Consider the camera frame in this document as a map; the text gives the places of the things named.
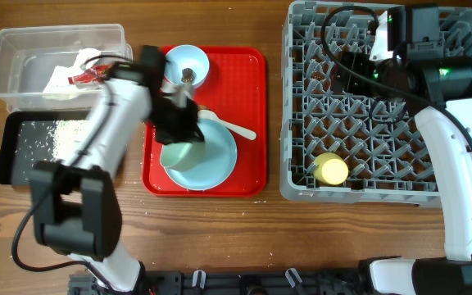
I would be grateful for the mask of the white napkin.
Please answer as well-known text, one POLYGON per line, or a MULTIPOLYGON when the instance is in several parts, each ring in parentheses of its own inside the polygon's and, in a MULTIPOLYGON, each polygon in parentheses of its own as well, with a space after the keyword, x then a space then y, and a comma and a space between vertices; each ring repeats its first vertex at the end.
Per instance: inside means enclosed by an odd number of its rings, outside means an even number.
POLYGON ((75 98, 79 93, 94 90, 97 87, 96 82, 72 84, 69 79, 82 75, 84 69, 94 66, 97 60, 90 61, 85 66, 84 62, 100 54, 101 52, 95 48, 80 49, 72 66, 56 66, 43 90, 43 97, 46 99, 69 100, 75 98))

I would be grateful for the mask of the mint green bowl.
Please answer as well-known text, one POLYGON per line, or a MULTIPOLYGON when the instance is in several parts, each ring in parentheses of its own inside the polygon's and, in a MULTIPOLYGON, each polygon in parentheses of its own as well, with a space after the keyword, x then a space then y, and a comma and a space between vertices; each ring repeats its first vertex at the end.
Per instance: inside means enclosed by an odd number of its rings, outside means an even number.
POLYGON ((204 142, 171 143, 163 146, 160 163, 170 170, 190 170, 202 161, 205 151, 204 142))

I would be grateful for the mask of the red snack wrapper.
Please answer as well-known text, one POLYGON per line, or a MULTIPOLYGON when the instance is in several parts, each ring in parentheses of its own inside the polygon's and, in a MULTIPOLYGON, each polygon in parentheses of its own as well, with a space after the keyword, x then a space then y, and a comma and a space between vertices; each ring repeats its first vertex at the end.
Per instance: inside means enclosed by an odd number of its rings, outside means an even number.
POLYGON ((92 66, 91 68, 84 70, 82 74, 69 77, 68 83, 88 84, 92 82, 100 82, 106 77, 110 68, 111 64, 92 66))

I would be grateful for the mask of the yellow plastic cup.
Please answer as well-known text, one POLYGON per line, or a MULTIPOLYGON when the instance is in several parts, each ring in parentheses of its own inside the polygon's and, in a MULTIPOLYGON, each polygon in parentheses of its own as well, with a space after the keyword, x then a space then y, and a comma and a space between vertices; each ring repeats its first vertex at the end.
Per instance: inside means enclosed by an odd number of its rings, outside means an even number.
POLYGON ((332 152, 322 153, 314 160, 316 166, 313 176, 323 184, 342 184, 349 175, 346 162, 332 152))

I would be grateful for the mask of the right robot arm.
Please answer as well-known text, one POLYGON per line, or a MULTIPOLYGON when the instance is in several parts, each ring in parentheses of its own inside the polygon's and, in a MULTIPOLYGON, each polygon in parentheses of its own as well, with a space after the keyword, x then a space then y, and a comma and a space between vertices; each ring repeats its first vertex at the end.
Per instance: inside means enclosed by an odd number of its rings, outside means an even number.
POLYGON ((433 165, 445 226, 441 258, 380 257, 359 266, 370 294, 472 294, 472 57, 449 57, 434 4, 391 7, 370 26, 385 32, 392 59, 371 70, 340 65, 338 77, 402 99, 433 165))

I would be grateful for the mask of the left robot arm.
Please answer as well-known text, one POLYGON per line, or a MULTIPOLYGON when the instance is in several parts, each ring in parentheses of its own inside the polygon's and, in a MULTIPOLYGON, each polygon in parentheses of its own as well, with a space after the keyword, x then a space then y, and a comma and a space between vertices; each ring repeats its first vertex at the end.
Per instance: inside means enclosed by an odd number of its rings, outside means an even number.
POLYGON ((102 94, 88 114, 88 133, 68 155, 37 161, 30 171, 32 207, 16 230, 13 256, 32 220, 36 242, 68 256, 69 266, 85 266, 103 293, 148 293, 143 263, 120 242, 122 215, 113 179, 142 121, 164 145, 204 140, 191 95, 161 91, 167 63, 159 48, 145 45, 139 61, 116 57, 98 77, 102 94))

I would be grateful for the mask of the white rice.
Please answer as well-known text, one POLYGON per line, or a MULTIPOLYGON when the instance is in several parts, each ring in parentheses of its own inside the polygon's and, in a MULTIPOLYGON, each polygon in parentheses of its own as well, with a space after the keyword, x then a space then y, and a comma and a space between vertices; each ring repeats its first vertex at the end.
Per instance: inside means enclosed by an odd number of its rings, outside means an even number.
POLYGON ((65 150, 75 148, 74 141, 88 130, 86 120, 32 120, 18 129, 17 157, 27 161, 55 161, 65 150))

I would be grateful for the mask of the light blue bowl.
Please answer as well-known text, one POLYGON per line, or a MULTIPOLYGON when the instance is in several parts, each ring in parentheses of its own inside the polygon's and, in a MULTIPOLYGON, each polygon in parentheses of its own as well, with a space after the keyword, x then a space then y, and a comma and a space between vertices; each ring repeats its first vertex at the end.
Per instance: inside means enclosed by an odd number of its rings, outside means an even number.
POLYGON ((179 45, 172 48, 166 54, 167 65, 165 78, 172 84, 183 84, 181 82, 182 69, 191 68, 196 77, 192 86, 197 89, 207 79, 210 70, 210 61, 207 54, 199 47, 193 45, 179 45))

